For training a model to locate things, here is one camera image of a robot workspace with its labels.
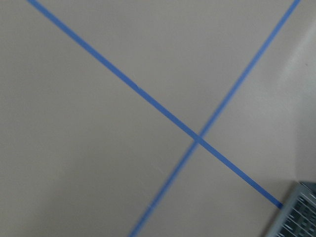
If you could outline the grey laptop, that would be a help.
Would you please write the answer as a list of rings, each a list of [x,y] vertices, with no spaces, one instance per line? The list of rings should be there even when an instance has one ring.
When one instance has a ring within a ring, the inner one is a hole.
[[[267,237],[314,237],[316,235],[316,184],[297,184],[267,231]]]

